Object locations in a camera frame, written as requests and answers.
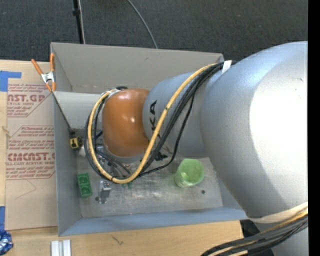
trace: yellow cable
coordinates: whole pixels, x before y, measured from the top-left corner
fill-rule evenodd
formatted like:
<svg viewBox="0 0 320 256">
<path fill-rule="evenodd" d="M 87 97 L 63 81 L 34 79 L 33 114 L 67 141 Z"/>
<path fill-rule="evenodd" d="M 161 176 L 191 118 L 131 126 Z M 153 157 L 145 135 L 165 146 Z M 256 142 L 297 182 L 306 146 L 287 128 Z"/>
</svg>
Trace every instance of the yellow cable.
<svg viewBox="0 0 320 256">
<path fill-rule="evenodd" d="M 249 218 L 249 220 L 254 223 L 263 223 L 263 224 L 279 223 L 279 222 L 284 222 L 285 220 L 288 220 L 293 216 L 296 216 L 298 213 L 301 213 L 302 211 L 305 211 L 307 209 L 308 209 L 308 202 L 304 202 L 288 210 L 270 214 L 261 218 Z"/>
<path fill-rule="evenodd" d="M 285 226 L 285 225 L 287 225 L 287 224 L 289 224 L 291 222 L 294 222 L 294 221 L 296 221 L 296 220 L 298 220 L 300 218 L 303 218 L 307 214 L 308 214 L 308 210 L 302 211 L 299 214 L 297 214 L 294 217 L 292 217 L 291 219 L 288 219 L 288 220 L 286 220 L 286 221 L 284 221 L 284 222 L 282 222 L 282 223 L 280 223 L 278 225 L 275 225 L 275 226 L 273 226 L 271 228 L 268 228 L 268 229 L 260 232 L 260 234 L 263 234 L 263 233 L 266 233 L 266 232 L 269 232 L 269 231 L 273 231 L 273 230 L 282 228 L 283 226 Z M 254 244 L 256 242 L 257 242 L 256 240 L 244 242 L 244 243 L 241 243 L 241 244 L 238 244 L 238 245 L 234 245 L 234 246 L 231 246 L 231 247 L 228 247 L 228 248 L 221 249 L 221 250 L 216 251 L 216 252 L 214 252 L 214 253 L 212 253 L 210 255 L 211 256 L 218 255 L 218 254 L 221 254 L 221 253 L 224 253 L 224 252 L 227 252 L 227 251 L 231 251 L 231 250 L 239 248 L 239 247 L 252 245 L 252 244 Z M 230 256 L 233 256 L 233 255 L 236 256 L 236 255 L 238 255 L 238 253 L 243 253 L 244 251 L 246 251 L 246 249 L 243 249 L 243 251 L 241 251 L 241 252 L 233 253 Z"/>
<path fill-rule="evenodd" d="M 104 95 L 102 95 L 99 100 L 96 102 L 96 104 L 94 105 L 90 117 L 89 117 L 89 122 L 88 122 L 88 147 L 89 147 L 89 152 L 91 154 L 92 160 L 94 162 L 94 164 L 96 165 L 96 167 L 99 169 L 99 171 L 101 172 L 102 175 L 104 175 L 108 180 L 114 182 L 114 183 L 119 183 L 119 184 L 125 184 L 125 183 L 129 183 L 131 181 L 133 181 L 141 172 L 141 170 L 143 169 L 144 165 L 146 164 L 148 157 L 152 151 L 152 148 L 156 142 L 157 136 L 160 132 L 161 126 L 167 116 L 167 113 L 169 111 L 169 109 L 171 108 L 171 106 L 173 105 L 173 103 L 176 101 L 176 99 L 178 98 L 179 94 L 183 91 L 183 89 L 197 76 L 199 75 L 201 72 L 205 71 L 206 69 L 210 68 L 211 66 L 216 65 L 216 63 L 214 64 L 210 64 L 207 66 L 204 66 L 200 69 L 198 69 L 196 72 L 194 72 L 192 75 L 190 75 L 180 86 L 179 88 L 175 91 L 175 93 L 173 94 L 173 96 L 171 97 L 171 99 L 168 101 L 166 107 L 164 108 L 159 121 L 154 129 L 154 132 L 152 134 L 152 137 L 150 139 L 150 142 L 148 144 L 148 147 L 144 153 L 144 156 L 139 164 L 139 166 L 137 167 L 137 169 L 134 171 L 134 173 L 125 179 L 118 179 L 115 178 L 113 176 L 111 176 L 109 173 L 107 173 L 100 165 L 96 154 L 95 154 L 95 150 L 94 150 L 94 146 L 93 146 L 93 142 L 92 142 L 92 124 L 93 124 L 93 119 L 94 119 L 94 115 L 96 113 L 97 108 L 99 107 L 99 105 L 102 103 L 102 101 L 107 98 L 111 93 L 115 92 L 115 89 L 107 91 Z"/>
</svg>

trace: black floor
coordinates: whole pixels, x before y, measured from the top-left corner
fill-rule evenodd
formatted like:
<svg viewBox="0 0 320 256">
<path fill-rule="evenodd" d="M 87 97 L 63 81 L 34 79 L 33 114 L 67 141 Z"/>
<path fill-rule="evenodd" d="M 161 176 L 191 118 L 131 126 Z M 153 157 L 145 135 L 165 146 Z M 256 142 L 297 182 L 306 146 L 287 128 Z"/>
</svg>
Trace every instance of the black floor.
<svg viewBox="0 0 320 256">
<path fill-rule="evenodd" d="M 160 49 L 222 53 L 239 61 L 308 40 L 308 0 L 131 2 Z M 48 61 L 50 42 L 79 44 L 73 7 L 73 0 L 0 0 L 0 59 Z M 128 0 L 81 0 L 81 9 L 86 44 L 155 47 Z M 252 223 L 241 224 L 245 236 L 257 232 Z"/>
</svg>

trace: metal clip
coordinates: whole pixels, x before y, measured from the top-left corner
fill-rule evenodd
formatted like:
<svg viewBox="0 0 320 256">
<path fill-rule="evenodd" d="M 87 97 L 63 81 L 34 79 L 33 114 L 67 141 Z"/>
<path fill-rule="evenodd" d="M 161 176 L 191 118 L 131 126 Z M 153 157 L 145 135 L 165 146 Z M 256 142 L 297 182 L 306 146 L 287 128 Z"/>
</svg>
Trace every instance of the metal clip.
<svg viewBox="0 0 320 256">
<path fill-rule="evenodd" d="M 45 86 L 47 89 L 52 92 L 56 90 L 56 65 L 55 65 L 55 55 L 53 53 L 50 54 L 50 69 L 51 71 L 47 74 L 43 73 L 41 68 L 39 67 L 38 63 L 32 59 L 31 60 L 32 64 L 34 65 L 36 71 L 39 73 L 39 75 L 42 77 L 42 80 L 45 82 Z M 52 81 L 52 88 L 49 85 L 49 81 Z"/>
<path fill-rule="evenodd" d="M 107 198 L 111 192 L 111 187 L 109 182 L 106 180 L 100 180 L 99 191 L 97 201 L 99 204 L 105 204 L 107 202 Z"/>
</svg>

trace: black pole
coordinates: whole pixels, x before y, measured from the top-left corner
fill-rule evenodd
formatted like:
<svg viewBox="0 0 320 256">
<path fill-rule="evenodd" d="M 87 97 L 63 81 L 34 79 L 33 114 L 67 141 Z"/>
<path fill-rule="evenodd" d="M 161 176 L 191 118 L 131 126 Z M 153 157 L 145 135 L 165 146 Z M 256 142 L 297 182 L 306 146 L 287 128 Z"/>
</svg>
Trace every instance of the black pole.
<svg viewBox="0 0 320 256">
<path fill-rule="evenodd" d="M 84 37 L 82 32 L 81 20 L 80 20 L 80 15 L 82 15 L 82 13 L 80 12 L 80 9 L 79 9 L 78 0 L 73 0 L 73 7 L 74 8 L 72 10 L 72 14 L 73 16 L 75 16 L 75 19 L 76 19 L 76 26 L 78 28 L 80 44 L 83 45 Z"/>
</svg>

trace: blue object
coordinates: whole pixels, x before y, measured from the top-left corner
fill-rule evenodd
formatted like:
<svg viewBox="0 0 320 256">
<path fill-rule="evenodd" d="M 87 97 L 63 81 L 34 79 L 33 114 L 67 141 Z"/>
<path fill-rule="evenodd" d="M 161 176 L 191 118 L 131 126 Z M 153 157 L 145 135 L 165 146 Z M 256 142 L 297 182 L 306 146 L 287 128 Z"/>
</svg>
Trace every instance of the blue object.
<svg viewBox="0 0 320 256">
<path fill-rule="evenodd" d="M 9 78 L 21 78 L 21 72 L 9 72 L 0 70 L 0 92 L 8 91 Z"/>
<path fill-rule="evenodd" d="M 0 232 L 0 255 L 5 255 L 14 244 L 12 243 L 11 235 L 9 232 L 3 230 Z"/>
<path fill-rule="evenodd" d="M 0 255 L 5 255 L 13 246 L 9 232 L 5 231 L 5 207 L 0 206 Z"/>
</svg>

